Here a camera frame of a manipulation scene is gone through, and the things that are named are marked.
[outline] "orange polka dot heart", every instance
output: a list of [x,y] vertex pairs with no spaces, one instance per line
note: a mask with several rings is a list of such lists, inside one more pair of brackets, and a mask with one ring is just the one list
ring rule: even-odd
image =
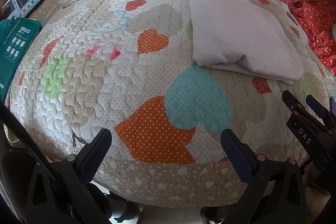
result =
[[158,34],[154,29],[147,29],[138,37],[138,55],[147,52],[158,52],[167,47],[168,43],[168,36]]
[[116,133],[132,157],[147,163],[191,164],[195,160],[186,145],[196,128],[178,129],[167,117],[164,96],[149,99],[126,120],[117,124]]

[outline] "clamp jaw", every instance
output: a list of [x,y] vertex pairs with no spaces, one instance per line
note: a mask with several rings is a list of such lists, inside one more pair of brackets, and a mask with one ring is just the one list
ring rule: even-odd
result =
[[308,186],[315,188],[330,199],[319,216],[317,223],[335,223],[336,220],[336,116],[322,106],[312,95],[306,104],[323,121],[310,115],[293,94],[285,90],[282,100],[292,112],[287,127],[307,151],[314,162]]
[[[206,221],[222,224],[304,224],[305,189],[294,158],[286,162],[256,155],[230,130],[221,134],[221,145],[240,180],[248,186],[238,203],[204,207]],[[271,195],[263,198],[269,181],[275,181]]]

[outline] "black cable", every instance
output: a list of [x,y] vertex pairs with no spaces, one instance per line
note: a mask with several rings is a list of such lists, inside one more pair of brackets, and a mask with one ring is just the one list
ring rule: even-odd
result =
[[40,148],[37,146],[37,144],[33,141],[27,130],[4,105],[2,100],[0,100],[0,119],[23,142],[28,151],[47,172],[49,177],[51,177],[62,189],[66,190],[64,181],[51,167],[50,163],[48,162]]

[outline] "quilted blanket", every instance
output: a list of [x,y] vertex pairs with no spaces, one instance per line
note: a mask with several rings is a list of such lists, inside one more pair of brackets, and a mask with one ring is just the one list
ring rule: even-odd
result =
[[167,207],[234,203],[246,185],[221,149],[222,130],[256,153],[301,164],[307,155],[286,127],[281,94],[302,102],[312,94],[327,106],[335,85],[286,4],[248,1],[279,20],[301,56],[305,75],[294,85],[197,66],[188,0],[46,0],[33,15],[45,26],[6,103],[53,159],[108,128],[113,143],[95,180],[122,197]]

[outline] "human hand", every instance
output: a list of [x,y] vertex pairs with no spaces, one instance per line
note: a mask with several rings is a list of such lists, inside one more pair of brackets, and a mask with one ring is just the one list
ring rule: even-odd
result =
[[307,224],[311,224],[317,218],[330,199],[330,196],[325,196],[320,191],[307,186],[308,177],[313,168],[313,165],[313,162],[308,164],[305,167],[305,173],[302,176],[303,185],[305,187],[306,202],[309,209],[309,213],[307,215]]

